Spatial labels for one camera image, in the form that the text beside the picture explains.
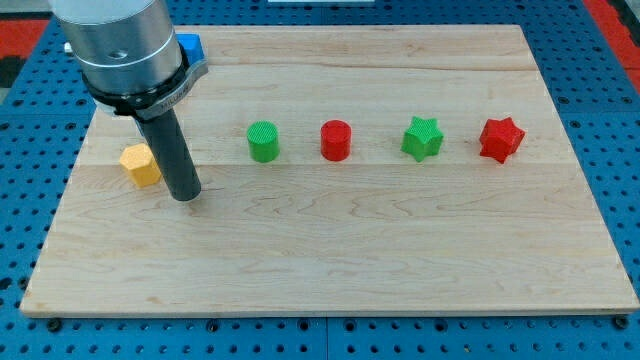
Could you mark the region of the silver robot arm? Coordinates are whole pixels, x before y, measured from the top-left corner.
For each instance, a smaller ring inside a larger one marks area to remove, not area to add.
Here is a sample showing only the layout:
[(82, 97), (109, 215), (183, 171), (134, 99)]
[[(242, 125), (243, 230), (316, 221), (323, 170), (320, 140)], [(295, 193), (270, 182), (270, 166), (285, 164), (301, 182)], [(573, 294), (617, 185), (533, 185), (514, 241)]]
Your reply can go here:
[(142, 121), (173, 109), (208, 73), (198, 36), (182, 45), (163, 0), (51, 0), (96, 103)]

